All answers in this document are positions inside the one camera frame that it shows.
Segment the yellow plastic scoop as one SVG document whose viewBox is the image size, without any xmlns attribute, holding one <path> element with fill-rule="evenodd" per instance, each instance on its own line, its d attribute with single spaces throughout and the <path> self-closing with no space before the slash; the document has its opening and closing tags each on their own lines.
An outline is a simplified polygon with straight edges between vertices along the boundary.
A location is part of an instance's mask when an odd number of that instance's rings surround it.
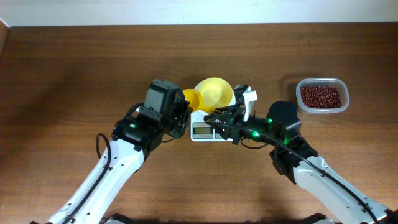
<svg viewBox="0 0 398 224">
<path fill-rule="evenodd" d="M 185 89 L 183 94 L 185 99 L 190 103 L 189 107 L 191 107 L 193 112 L 202 110 L 208 114 L 221 113 L 221 111 L 217 110 L 216 108 L 212 108 L 204 104 L 203 97 L 197 90 Z"/>
</svg>

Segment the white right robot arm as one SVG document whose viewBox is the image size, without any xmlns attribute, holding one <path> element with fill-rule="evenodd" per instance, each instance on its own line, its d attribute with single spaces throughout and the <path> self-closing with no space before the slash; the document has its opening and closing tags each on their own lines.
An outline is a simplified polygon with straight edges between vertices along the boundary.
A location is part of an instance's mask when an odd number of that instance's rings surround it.
<svg viewBox="0 0 398 224">
<path fill-rule="evenodd" d="M 341 223 L 397 223 L 397 211 L 373 200 L 338 175 L 300 133 L 296 107 L 276 101 L 265 118 L 244 117 L 240 104 L 218 109 L 204 121 L 233 144 L 243 139 L 273 146 L 272 163 L 280 175 L 310 192 Z"/>
</svg>

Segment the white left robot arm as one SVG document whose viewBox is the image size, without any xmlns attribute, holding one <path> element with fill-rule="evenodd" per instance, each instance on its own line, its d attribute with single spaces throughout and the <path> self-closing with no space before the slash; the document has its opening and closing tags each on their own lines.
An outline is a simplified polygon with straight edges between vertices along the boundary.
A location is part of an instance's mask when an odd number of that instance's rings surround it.
<svg viewBox="0 0 398 224">
<path fill-rule="evenodd" d="M 144 102 L 133 105 L 114 126 L 99 161 L 68 202 L 49 223 L 99 223 L 113 200 L 148 158 L 164 143 L 163 136 L 178 139 L 185 134 L 190 116 L 183 91 L 167 80 L 155 79 Z"/>
</svg>

